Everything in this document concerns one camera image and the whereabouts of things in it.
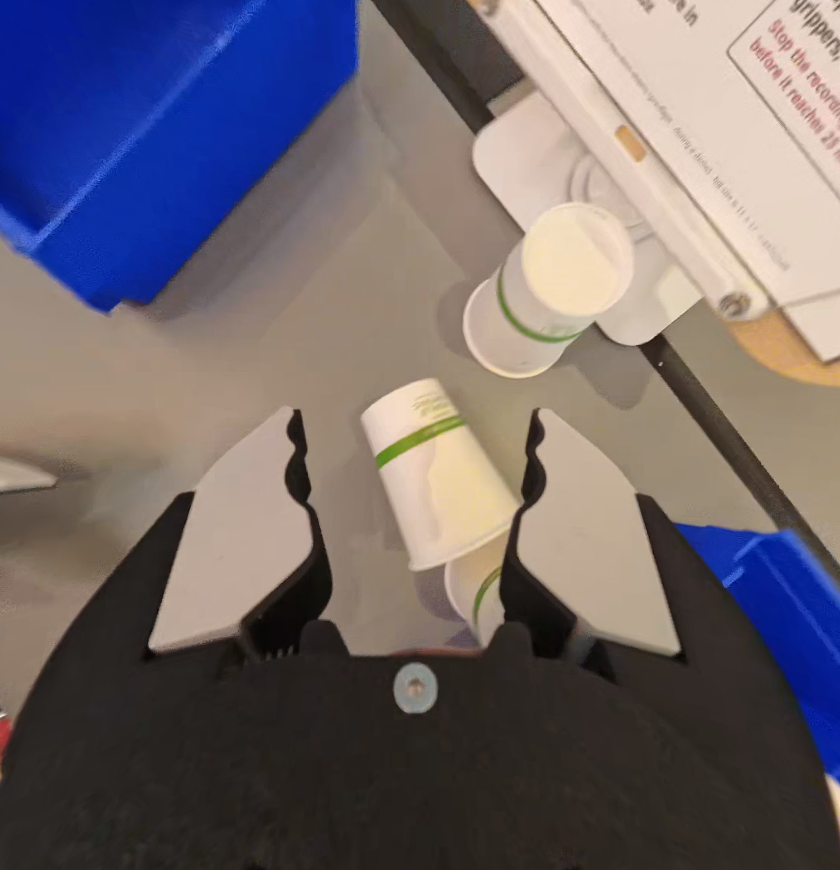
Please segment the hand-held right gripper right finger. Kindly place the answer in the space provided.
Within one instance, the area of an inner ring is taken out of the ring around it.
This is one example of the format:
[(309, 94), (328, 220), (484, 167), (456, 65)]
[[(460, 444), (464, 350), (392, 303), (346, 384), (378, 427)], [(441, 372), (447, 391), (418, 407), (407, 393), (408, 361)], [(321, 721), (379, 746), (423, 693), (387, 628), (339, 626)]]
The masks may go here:
[(525, 455), (502, 568), (505, 619), (527, 629), (537, 658), (579, 663), (601, 641), (680, 654), (630, 480), (547, 408), (531, 415)]

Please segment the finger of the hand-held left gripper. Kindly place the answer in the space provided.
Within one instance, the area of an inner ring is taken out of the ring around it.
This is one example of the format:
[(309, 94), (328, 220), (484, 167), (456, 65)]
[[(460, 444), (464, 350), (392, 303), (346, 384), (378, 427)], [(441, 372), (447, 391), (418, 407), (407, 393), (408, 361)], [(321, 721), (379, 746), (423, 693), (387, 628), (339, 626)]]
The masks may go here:
[(0, 492), (31, 492), (53, 488), (56, 475), (14, 459), (0, 457)]

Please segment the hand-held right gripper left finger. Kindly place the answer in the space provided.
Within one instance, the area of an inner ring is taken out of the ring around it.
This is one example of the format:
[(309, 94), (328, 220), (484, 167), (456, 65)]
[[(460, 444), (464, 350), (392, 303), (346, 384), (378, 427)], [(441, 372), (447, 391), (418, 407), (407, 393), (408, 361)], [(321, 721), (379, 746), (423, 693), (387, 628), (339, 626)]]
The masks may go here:
[(150, 634), (153, 653), (225, 640), (254, 658), (298, 651), (332, 593), (307, 452), (301, 411), (281, 408), (203, 475)]

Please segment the green banded white paper cup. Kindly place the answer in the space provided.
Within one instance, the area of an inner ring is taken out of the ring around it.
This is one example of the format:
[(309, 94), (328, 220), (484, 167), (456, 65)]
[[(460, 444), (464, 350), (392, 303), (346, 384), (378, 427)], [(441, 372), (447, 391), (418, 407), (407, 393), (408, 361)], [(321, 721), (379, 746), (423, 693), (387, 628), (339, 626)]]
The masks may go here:
[(483, 648), (505, 621), (500, 581), (507, 544), (502, 534), (444, 567), (449, 603)]
[(468, 350), (500, 377), (546, 372), (623, 298), (634, 271), (635, 246), (618, 217), (590, 203), (550, 208), (470, 295)]
[(439, 380), (395, 389), (360, 422), (411, 571), (460, 559), (510, 529), (517, 499)]

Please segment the blue plastic bin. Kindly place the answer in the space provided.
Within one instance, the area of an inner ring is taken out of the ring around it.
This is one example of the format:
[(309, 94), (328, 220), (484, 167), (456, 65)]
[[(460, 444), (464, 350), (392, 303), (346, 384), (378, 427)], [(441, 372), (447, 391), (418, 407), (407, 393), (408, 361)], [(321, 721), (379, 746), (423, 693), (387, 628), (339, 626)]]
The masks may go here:
[(740, 605), (794, 691), (840, 784), (840, 589), (793, 531), (678, 524)]
[(0, 234), (148, 304), (358, 66), (350, 1), (0, 2)]

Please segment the white sign stand base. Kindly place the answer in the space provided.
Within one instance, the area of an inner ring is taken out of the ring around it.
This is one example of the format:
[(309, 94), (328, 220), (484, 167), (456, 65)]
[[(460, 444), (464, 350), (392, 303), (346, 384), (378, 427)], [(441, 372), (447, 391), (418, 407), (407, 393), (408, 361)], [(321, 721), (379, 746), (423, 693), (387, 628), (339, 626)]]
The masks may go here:
[[(482, 128), (472, 160), (480, 179), (527, 231), (542, 213), (567, 203), (570, 171), (585, 153), (592, 154), (541, 92), (532, 91)], [(657, 236), (634, 246), (632, 286), (597, 322), (607, 338), (627, 346), (655, 338), (701, 300)]]

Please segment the printed instruction sheet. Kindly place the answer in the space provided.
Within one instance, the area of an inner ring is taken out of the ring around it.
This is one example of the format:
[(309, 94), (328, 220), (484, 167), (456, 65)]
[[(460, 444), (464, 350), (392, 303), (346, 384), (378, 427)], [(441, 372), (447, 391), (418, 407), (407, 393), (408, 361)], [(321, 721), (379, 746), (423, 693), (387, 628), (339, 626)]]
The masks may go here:
[(541, 6), (815, 354), (840, 358), (840, 1)]

